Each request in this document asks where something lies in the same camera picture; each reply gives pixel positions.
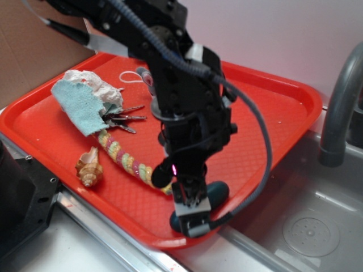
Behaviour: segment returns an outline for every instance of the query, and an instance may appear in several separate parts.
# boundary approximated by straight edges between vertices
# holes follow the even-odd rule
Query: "sink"
[[[343,165],[319,164],[320,136],[308,131],[230,226],[300,271],[363,271],[363,151]]]

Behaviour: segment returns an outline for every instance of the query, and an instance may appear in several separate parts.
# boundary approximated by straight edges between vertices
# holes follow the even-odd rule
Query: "faucet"
[[[363,42],[347,58],[331,96],[318,159],[328,167],[343,163],[346,141],[363,148]]]

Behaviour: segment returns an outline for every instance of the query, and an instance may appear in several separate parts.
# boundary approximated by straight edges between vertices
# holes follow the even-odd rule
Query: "sink drain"
[[[299,212],[288,218],[283,234],[294,251],[309,257],[328,255],[339,245],[336,224],[313,211]]]

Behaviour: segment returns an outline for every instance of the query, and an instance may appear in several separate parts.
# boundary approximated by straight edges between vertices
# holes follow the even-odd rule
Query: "conch shell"
[[[96,185],[103,176],[103,167],[98,163],[98,149],[92,147],[90,152],[82,154],[75,168],[85,187]]]

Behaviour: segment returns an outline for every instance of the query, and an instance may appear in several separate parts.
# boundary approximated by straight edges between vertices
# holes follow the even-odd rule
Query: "white crumpled paper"
[[[100,112],[101,116],[109,113],[110,110],[113,112],[122,110],[123,97],[120,91],[123,88],[114,88],[95,73],[90,71],[68,70],[63,79],[90,86],[92,88],[92,94],[98,97],[103,103],[106,103]]]

